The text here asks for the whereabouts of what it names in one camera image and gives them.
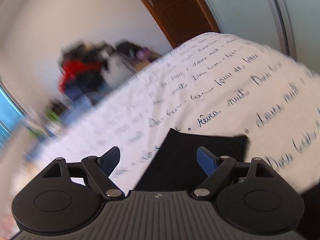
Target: green object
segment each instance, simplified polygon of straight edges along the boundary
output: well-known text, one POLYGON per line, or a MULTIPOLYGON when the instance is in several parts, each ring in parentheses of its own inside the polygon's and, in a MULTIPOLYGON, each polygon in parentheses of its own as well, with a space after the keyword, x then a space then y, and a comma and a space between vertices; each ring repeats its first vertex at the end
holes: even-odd
POLYGON ((60 122, 60 117, 52 110, 48 110, 47 115, 49 120, 60 122))
POLYGON ((31 129, 30 127, 27 127, 27 129, 30 131, 30 133, 33 135, 33 136, 35 136, 36 138, 38 138, 38 137, 40 137, 40 136, 42 136, 42 135, 44 135, 45 133, 43 132, 43 131, 41 131, 41 130, 33 130, 33 129, 31 129))

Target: red clothing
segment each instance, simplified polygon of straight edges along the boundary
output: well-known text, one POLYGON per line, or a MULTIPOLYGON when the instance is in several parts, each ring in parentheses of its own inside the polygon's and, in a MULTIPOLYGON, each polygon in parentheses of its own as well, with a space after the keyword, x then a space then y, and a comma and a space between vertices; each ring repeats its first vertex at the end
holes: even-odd
POLYGON ((102 62, 83 63, 81 60, 75 59, 71 61, 65 61, 62 68, 64 70, 63 78, 60 81, 59 90, 64 93, 66 90, 66 84, 73 81, 79 74, 85 71, 100 72, 102 62))

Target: small logo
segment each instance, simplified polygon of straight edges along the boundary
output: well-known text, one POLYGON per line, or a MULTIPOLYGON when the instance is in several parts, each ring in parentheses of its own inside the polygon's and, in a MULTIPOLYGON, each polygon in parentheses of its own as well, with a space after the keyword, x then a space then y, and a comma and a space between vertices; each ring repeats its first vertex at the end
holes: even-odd
POLYGON ((162 197, 163 197, 163 195, 162 195, 162 194, 160 194, 160 193, 158 193, 158 194, 155 194, 155 197, 156 197, 157 199, 159 199, 159 198, 162 198, 162 197))

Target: ribbed gray plate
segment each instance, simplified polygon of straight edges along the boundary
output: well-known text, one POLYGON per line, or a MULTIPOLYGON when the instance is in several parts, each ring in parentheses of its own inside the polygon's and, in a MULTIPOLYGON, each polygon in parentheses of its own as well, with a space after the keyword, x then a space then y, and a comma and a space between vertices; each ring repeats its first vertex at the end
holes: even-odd
POLYGON ((40 236, 23 231, 13 239, 302 240, 304 238, 294 231, 277 236, 244 233, 220 218, 209 202, 196 201, 185 191, 132 191, 124 200, 107 203, 101 214, 90 225, 78 231, 61 236, 40 236))

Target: cursive writing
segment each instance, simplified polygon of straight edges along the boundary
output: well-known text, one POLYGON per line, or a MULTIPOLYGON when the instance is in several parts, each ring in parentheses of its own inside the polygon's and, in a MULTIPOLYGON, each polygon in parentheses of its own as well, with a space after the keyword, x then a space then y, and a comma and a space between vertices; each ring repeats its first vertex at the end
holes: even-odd
POLYGON ((256 124, 259 128, 263 128, 266 124, 269 123, 273 118, 275 118, 279 113, 284 110, 283 106, 276 104, 276 106, 272 106, 269 111, 265 112, 262 119, 260 115, 257 113, 258 119, 256 120, 256 124))
POLYGON ((185 51, 181 52, 181 53, 180 53, 180 55, 181 55, 181 56, 183 56, 183 55, 184 55, 184 54, 186 54, 188 51, 189 51, 189 49, 187 49, 187 50, 185 50, 185 51))
POLYGON ((247 63, 251 63, 252 61, 256 60, 259 56, 257 56, 256 54, 253 54, 249 57, 247 57, 246 59, 242 58, 245 62, 247 63))
POLYGON ((181 104, 180 105, 178 105, 178 106, 176 106, 172 111, 166 111, 166 113, 167 113, 167 115, 172 115, 172 114, 175 114, 177 111, 178 111, 178 109, 181 107, 181 104))
POLYGON ((174 50, 170 51, 170 55, 171 55, 172 57, 173 57, 174 55, 176 55, 177 53, 179 53, 177 49, 174 49, 174 50))
POLYGON ((176 65, 171 66, 171 63, 167 63, 167 65, 168 65, 168 67, 170 67, 170 68, 167 69, 167 73, 168 74, 171 73, 174 69, 177 68, 176 65))
POLYGON ((290 85, 289 92, 283 95, 283 98, 287 103, 290 103, 291 101, 293 101, 296 98, 296 96, 299 94, 299 90, 296 88, 296 86, 294 86, 291 83, 289 83, 289 85, 290 85))
POLYGON ((156 93, 154 93, 153 91, 148 92, 148 95, 149 95, 150 98, 153 98, 153 97, 155 96, 155 94, 156 94, 156 93))
POLYGON ((279 171, 279 169, 284 169, 286 166, 292 163, 294 159, 290 153, 285 153, 284 156, 281 155, 281 158, 278 160, 275 160, 270 156, 265 156, 265 160, 275 171, 279 171))
POLYGON ((282 64, 279 61, 277 61, 272 67, 268 65, 268 68, 270 68, 272 72, 278 72, 278 69, 282 68, 282 64))
POLYGON ((236 68, 234 67, 233 68, 233 71, 234 72, 239 72, 240 70, 243 70, 243 69, 245 69, 245 66, 243 65, 242 67, 239 67, 239 66, 237 66, 236 68))
POLYGON ((164 58, 163 57, 160 57, 160 58, 158 58, 157 60, 156 60, 156 63, 158 64, 158 65, 160 65, 161 63, 163 63, 164 62, 164 58))
POLYGON ((229 40, 229 41, 226 41, 226 43, 231 43, 233 41, 236 41, 237 39, 232 39, 232 40, 229 40))
POLYGON ((203 40, 201 40, 201 41, 198 41, 198 43, 202 43, 202 42, 204 42, 204 41, 206 41, 208 38, 205 38, 205 39, 203 39, 203 40))
POLYGON ((201 48, 201 49, 198 49, 198 51, 202 51, 202 50, 204 50, 205 48, 207 48, 207 47, 209 47, 209 45, 207 45, 207 46, 204 46, 203 48, 201 48))
POLYGON ((315 72, 314 70, 311 70, 311 69, 306 69, 304 71, 304 73, 310 79, 314 79, 315 77, 319 77, 319 74, 317 72, 315 72))
POLYGON ((198 75, 194 75, 194 76, 192 76, 193 78, 194 78, 194 80, 197 80, 199 77, 201 77, 203 74, 206 74, 206 72, 202 72, 202 73, 200 73, 200 74, 198 74, 198 75))
POLYGON ((130 128, 130 126, 125 124, 115 131, 115 135, 119 136, 119 135, 123 134, 124 132, 126 132, 129 128, 130 128))
POLYGON ((143 115, 142 115, 142 113, 139 112, 139 114, 136 117, 131 119, 131 122, 133 124, 136 124, 136 123, 140 122, 142 119, 143 119, 143 115))
POLYGON ((154 106, 156 106, 156 105, 160 105, 160 104, 164 103, 165 101, 167 101, 167 100, 161 98, 161 99, 153 100, 153 101, 152 101, 152 104, 153 104, 154 106))
POLYGON ((172 95, 172 96, 173 96, 173 95, 176 95, 179 90, 184 89, 184 88, 186 88, 186 87, 187 87, 187 84, 185 84, 185 83, 179 84, 179 86, 178 86, 175 90, 173 90, 173 91, 171 92, 171 95, 172 95))
POLYGON ((229 107, 229 106, 233 105, 234 103, 239 102, 240 99, 245 98, 246 96, 248 96, 250 94, 249 91, 247 91, 246 93, 243 94, 242 93, 243 91, 244 91, 243 89, 238 89, 237 91, 235 91, 236 95, 233 98, 229 98, 227 100, 227 103, 228 103, 227 106, 229 107))
POLYGON ((128 141, 130 143, 136 143, 137 141, 139 141, 143 137, 144 137, 143 131, 137 131, 137 134, 134 137, 130 138, 128 141))
POLYGON ((182 50, 185 46, 186 46, 186 42, 181 44, 179 47, 177 47, 177 49, 182 50))
POLYGON ((211 55, 215 54, 217 51, 219 51, 219 49, 214 49, 212 52, 209 53, 209 55, 211 56, 211 55))
POLYGON ((222 84, 225 84, 225 80, 232 77, 231 73, 228 73, 227 75, 221 76, 221 78, 219 79, 219 82, 214 80, 219 86, 222 86, 222 84))
POLYGON ((209 45, 212 45, 212 44, 214 44, 214 43, 216 43, 218 40, 220 40, 221 39, 221 37, 219 37, 218 39, 216 39, 215 41, 213 41, 213 42, 209 42, 209 45))
POLYGON ((141 163, 143 163, 145 160, 149 160, 149 159, 151 159, 152 158, 152 152, 143 152, 142 153, 142 156, 140 157, 140 160, 139 160, 139 162, 141 162, 141 163))
POLYGON ((187 58, 184 58, 181 60, 181 62, 185 62, 186 60, 190 59, 193 56, 193 54, 190 54, 187 58))
POLYGON ((202 97, 204 94, 206 94, 206 93, 209 93, 210 91, 212 91, 212 89, 213 89, 214 87, 212 87, 209 91, 207 91, 207 92, 204 92, 204 93, 201 93, 201 95, 197 95, 197 96, 190 96, 190 98, 191 99, 197 99, 197 98, 200 98, 200 97, 202 97))
POLYGON ((197 62, 194 62, 192 66, 195 67, 195 66, 199 65, 202 61, 204 61, 206 59, 207 59, 207 57, 204 57, 201 60, 198 60, 197 62))
POLYGON ((312 141, 317 139, 315 131, 311 133, 306 132, 306 134, 302 133, 302 136, 303 138, 300 140, 301 143, 297 143, 291 138, 295 150, 301 154, 303 153, 304 148, 309 148, 312 144, 312 141))
POLYGON ((214 63, 211 67, 208 67, 208 69, 214 68, 214 67, 217 66, 219 63, 221 63, 221 61, 214 63))
POLYGON ((234 50, 233 52, 230 52, 229 54, 225 54, 226 57, 233 57, 236 54, 236 50, 234 50))
POLYGON ((167 85, 169 85, 167 82, 161 82, 160 86, 162 86, 163 88, 165 88, 167 85))
POLYGON ((181 76, 183 76, 183 73, 182 73, 182 72, 171 76, 171 79, 172 79, 172 80, 176 80, 177 78, 179 78, 179 77, 181 77, 181 76))
POLYGON ((252 41, 242 42, 242 44, 245 44, 245 45, 250 45, 250 44, 252 44, 252 43, 253 43, 252 41))
POLYGON ((200 115, 200 119, 198 118, 198 122, 199 122, 199 127, 201 127, 201 124, 206 124, 207 122, 209 122, 211 120, 211 118, 215 118, 218 114, 220 114, 221 111, 216 112, 216 111, 212 111, 212 113, 210 113, 206 118, 201 119, 201 117, 203 117, 203 115, 200 115))
POLYGON ((157 125, 160 125, 163 120, 164 120, 163 117, 161 117, 160 120, 154 120, 152 118, 149 118, 149 127, 152 128, 152 127, 155 127, 157 125))
POLYGON ((129 170, 127 170, 126 168, 116 169, 112 176, 114 178, 119 178, 121 175, 125 174, 128 171, 129 170))
POLYGON ((251 79, 258 85, 261 86, 264 82, 267 82, 268 79, 271 77, 270 73, 264 73, 262 76, 250 76, 251 79))

